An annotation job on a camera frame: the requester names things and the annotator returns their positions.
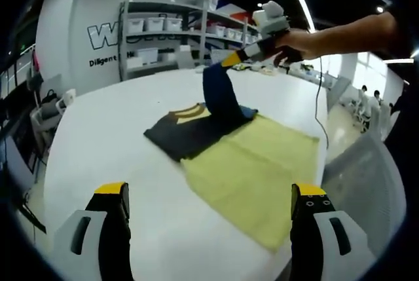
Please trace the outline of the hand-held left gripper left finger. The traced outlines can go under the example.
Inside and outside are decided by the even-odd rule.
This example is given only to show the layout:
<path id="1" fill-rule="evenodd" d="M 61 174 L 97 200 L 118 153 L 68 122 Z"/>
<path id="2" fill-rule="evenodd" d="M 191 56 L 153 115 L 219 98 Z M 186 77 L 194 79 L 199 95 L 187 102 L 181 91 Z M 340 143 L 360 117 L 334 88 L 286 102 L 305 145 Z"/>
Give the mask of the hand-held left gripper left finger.
<path id="1" fill-rule="evenodd" d="M 55 232 L 52 266 L 62 280 L 132 280 L 128 183 L 100 186 Z"/>

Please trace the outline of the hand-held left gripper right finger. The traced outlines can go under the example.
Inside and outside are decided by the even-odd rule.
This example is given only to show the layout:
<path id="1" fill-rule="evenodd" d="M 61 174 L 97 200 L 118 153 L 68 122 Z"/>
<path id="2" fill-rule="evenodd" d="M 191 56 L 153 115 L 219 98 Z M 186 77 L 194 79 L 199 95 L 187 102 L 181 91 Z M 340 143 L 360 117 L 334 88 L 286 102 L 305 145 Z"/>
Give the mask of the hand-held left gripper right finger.
<path id="1" fill-rule="evenodd" d="M 364 230 L 327 193 L 292 184 L 291 280 L 359 280 L 376 261 Z"/>

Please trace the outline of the person's right hand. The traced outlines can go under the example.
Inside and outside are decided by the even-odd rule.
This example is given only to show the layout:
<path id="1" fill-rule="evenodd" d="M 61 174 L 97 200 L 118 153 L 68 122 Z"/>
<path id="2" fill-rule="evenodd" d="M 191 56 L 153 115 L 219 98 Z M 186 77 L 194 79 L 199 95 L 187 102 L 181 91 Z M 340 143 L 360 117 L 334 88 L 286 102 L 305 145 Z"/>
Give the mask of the person's right hand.
<path id="1" fill-rule="evenodd" d="M 292 58 L 288 48 L 299 52 L 299 58 Z M 291 64 L 293 62 L 313 60 L 323 56 L 316 43 L 315 35 L 300 29 L 291 29 L 276 39 L 276 54 L 274 59 L 275 67 L 283 63 Z"/>

